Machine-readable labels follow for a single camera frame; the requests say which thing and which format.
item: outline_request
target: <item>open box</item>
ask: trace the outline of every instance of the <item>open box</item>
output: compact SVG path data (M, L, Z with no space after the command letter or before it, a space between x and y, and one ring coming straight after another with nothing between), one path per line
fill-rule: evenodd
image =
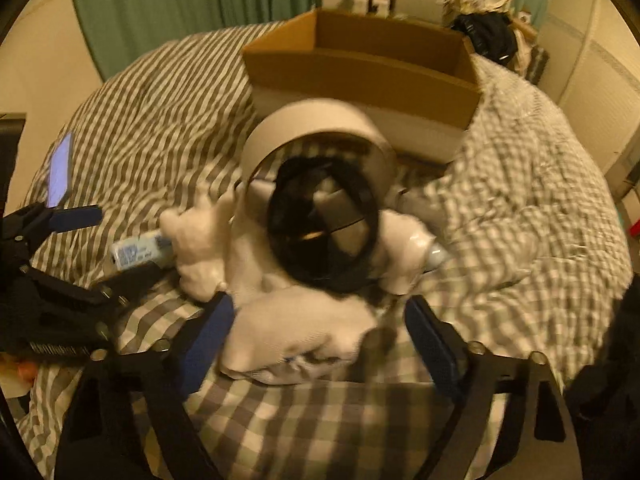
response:
M363 110L398 152L452 160L481 98L463 34L313 10L242 51L258 116L329 97Z

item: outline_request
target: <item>white plush toy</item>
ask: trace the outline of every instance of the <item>white plush toy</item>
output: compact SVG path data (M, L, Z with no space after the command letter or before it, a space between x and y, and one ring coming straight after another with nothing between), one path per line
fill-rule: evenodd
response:
M198 188L195 206L180 214L160 215L160 230L169 238L180 274L180 287L198 301L209 301L226 290L225 261L230 220L236 207L233 190L213 204L206 188Z

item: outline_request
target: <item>plaid fabric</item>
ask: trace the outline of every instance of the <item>plaid fabric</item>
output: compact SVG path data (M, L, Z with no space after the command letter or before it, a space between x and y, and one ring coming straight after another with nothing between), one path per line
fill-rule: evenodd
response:
M62 131L75 135L69 205L97 203L104 221L52 236L34 265L88 286L112 242L156 228L169 206L191 206L198 183L212 196L235 184L256 124L240 48L275 26L168 43L89 97ZM484 100L464 146L443 178L418 187L444 212L454 255L420 290L464 338L513 356L543 351L564 382L593 361L612 300L630 282L625 239L600 171L562 112L507 70L480 58L476 66ZM44 199L48 169L47 162L27 202ZM196 311L161 283L122 320L120 349L171 338ZM80 373L42 367L19 425L46 478ZM278 387L233 381L212 367L185 408L226 478L368 480L411 478L450 405L430 385L401 305L391 303L352 367ZM143 402L136 410L152 468L168 478ZM488 443L496 429L494 420Z

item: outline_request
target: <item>cardboard box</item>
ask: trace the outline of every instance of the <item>cardboard box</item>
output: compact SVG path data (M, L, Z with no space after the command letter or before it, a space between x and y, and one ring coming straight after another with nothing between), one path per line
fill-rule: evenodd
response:
M481 98L463 34L428 25L313 10L242 54L260 117L309 97L351 102L398 152L452 160Z

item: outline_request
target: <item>storage box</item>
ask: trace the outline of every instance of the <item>storage box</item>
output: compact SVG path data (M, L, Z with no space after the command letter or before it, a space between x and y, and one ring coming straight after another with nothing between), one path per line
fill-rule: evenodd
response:
M481 91L463 34L334 10L302 14L243 51L260 117L309 97L351 102L398 152L452 160Z

